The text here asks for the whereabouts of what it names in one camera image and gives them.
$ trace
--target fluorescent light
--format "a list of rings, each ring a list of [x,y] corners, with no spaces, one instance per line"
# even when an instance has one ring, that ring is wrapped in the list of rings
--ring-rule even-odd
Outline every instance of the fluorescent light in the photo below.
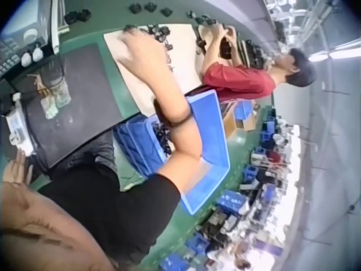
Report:
[[[335,51],[329,55],[333,59],[357,58],[361,56],[361,48]]]
[[[311,62],[318,62],[318,61],[322,61],[328,58],[327,54],[320,54],[320,55],[312,55],[309,57],[309,61]]]

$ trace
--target red object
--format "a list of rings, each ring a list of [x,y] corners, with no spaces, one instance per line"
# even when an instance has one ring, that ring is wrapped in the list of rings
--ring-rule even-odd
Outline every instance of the red object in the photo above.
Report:
[[[207,69],[203,83],[215,87],[220,102],[262,98],[271,95],[276,88],[266,71],[243,66],[228,67],[219,63]]]
[[[272,163],[280,163],[281,162],[281,155],[275,151],[268,151],[268,159]]]

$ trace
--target black mat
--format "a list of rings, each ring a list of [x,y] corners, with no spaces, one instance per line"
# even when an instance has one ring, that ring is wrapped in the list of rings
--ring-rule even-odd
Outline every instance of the black mat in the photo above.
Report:
[[[48,168],[123,120],[97,44],[70,51],[61,58],[71,102],[50,120],[45,118],[40,96],[26,105],[28,126],[41,148],[39,159]],[[60,59],[54,59],[39,73],[48,87],[63,74]],[[36,91],[34,77],[25,77],[16,87],[21,92]]]

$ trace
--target jeans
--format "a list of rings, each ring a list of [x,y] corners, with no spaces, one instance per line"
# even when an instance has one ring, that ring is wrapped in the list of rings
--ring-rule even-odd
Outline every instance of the jeans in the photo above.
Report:
[[[52,180],[69,169],[81,164],[103,164],[117,173],[113,147],[113,132],[106,131],[80,147],[76,152],[65,158],[54,169],[50,170]]]

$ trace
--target hand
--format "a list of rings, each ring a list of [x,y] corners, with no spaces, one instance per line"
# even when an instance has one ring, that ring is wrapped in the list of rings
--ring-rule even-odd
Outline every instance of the hand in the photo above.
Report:
[[[25,170],[25,154],[18,150],[15,160],[10,161],[4,170],[3,182],[29,185],[33,174],[33,166]]]
[[[166,51],[160,42],[137,29],[125,32],[120,39],[131,58],[119,58],[118,61],[138,79],[149,85],[169,72]]]
[[[232,26],[227,26],[227,33],[225,35],[225,38],[227,41],[231,44],[231,46],[237,48],[237,31]]]
[[[227,29],[224,29],[222,24],[214,24],[210,31],[213,34],[213,38],[223,38],[227,34]]]

